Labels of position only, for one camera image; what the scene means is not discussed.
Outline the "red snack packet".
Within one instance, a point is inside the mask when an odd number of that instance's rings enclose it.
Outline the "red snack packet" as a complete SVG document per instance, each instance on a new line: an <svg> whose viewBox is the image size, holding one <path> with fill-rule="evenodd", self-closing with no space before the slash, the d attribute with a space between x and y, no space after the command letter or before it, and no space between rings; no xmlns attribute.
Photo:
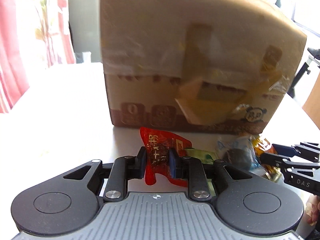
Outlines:
<svg viewBox="0 0 320 240"><path fill-rule="evenodd" d="M185 156L185 149L192 147L191 141L172 132L147 127L141 127L139 131L147 153L145 183L149 186L154 185L156 183L156 174L161 174L171 184L187 187L187 181L175 179L170 173L169 150L174 148L178 156Z"/></svg>

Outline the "clear cracker snack packet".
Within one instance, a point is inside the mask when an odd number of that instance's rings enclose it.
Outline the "clear cracker snack packet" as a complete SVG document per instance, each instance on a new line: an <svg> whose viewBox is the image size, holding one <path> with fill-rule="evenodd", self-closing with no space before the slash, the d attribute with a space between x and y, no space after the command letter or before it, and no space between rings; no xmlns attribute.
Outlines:
<svg viewBox="0 0 320 240"><path fill-rule="evenodd" d="M273 156L277 154L274 146L266 138L261 136L252 137L251 143L257 160L265 169L265 174L263 177L276 183L282 176L280 168L275 164L270 165L267 162L268 160L272 160L270 159L270 155Z"/></svg>

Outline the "green snack packet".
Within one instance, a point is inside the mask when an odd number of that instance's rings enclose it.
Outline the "green snack packet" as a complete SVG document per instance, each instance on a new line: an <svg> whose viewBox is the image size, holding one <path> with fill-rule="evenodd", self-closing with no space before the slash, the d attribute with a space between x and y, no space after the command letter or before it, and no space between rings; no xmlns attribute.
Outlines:
<svg viewBox="0 0 320 240"><path fill-rule="evenodd" d="M198 149L195 149L195 148L186 148L185 152L186 152L187 156L200 159L200 161L203 164L212 165L216 159L219 159L218 155L215 152L198 150ZM207 184L208 184L211 196L215 197L216 193L215 193L214 187L212 185L212 180L211 179L207 179Z"/></svg>

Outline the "blue white snack packet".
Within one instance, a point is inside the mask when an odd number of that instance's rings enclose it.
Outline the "blue white snack packet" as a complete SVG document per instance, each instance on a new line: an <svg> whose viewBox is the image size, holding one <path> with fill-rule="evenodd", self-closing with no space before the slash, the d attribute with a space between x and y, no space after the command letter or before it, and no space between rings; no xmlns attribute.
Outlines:
<svg viewBox="0 0 320 240"><path fill-rule="evenodd" d="M218 155L222 160L246 171L261 168L252 139L251 135L243 135L231 141L220 139L217 141Z"/></svg>

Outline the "wooden cabinet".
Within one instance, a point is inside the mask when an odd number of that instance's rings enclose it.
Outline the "wooden cabinet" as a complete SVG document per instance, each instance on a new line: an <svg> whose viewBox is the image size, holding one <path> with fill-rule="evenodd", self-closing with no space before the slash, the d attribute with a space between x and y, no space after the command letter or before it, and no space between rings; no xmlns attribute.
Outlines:
<svg viewBox="0 0 320 240"><path fill-rule="evenodd" d="M303 110L320 129L320 75L317 77L315 85L303 105Z"/></svg>

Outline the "black exercise bike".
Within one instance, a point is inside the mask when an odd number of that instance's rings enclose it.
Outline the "black exercise bike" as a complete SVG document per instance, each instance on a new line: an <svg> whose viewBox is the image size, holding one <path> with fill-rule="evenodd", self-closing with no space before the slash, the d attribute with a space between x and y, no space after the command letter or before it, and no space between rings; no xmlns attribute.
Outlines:
<svg viewBox="0 0 320 240"><path fill-rule="evenodd" d="M295 75L291 86L289 87L289 90L287 91L287 94L291 97L291 98L295 98L295 86L297 85L297 83L301 80L301 78L303 77L303 75L306 74L310 74L311 70L309 69L311 62L315 62L317 64L317 67L320 68L319 64L320 64L320 49L313 49L313 48L308 48L308 52L310 53L308 60L306 62L304 62L304 64L302 65L302 67L300 68L300 70L298 71L298 73Z"/></svg>

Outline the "large cardboard box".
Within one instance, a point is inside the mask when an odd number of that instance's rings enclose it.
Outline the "large cardboard box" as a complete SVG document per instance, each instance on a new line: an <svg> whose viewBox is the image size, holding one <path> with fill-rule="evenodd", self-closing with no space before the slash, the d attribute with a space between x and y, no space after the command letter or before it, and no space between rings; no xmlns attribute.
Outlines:
<svg viewBox="0 0 320 240"><path fill-rule="evenodd" d="M268 0L100 0L112 124L259 134L306 41Z"/></svg>

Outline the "red patterned curtain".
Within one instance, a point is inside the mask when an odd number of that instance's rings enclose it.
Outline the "red patterned curtain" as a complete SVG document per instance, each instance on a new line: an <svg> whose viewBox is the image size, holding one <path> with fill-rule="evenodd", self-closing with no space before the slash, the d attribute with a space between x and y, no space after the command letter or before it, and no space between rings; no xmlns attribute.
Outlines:
<svg viewBox="0 0 320 240"><path fill-rule="evenodd" d="M1 0L1 113L49 67L74 63L68 0Z"/></svg>

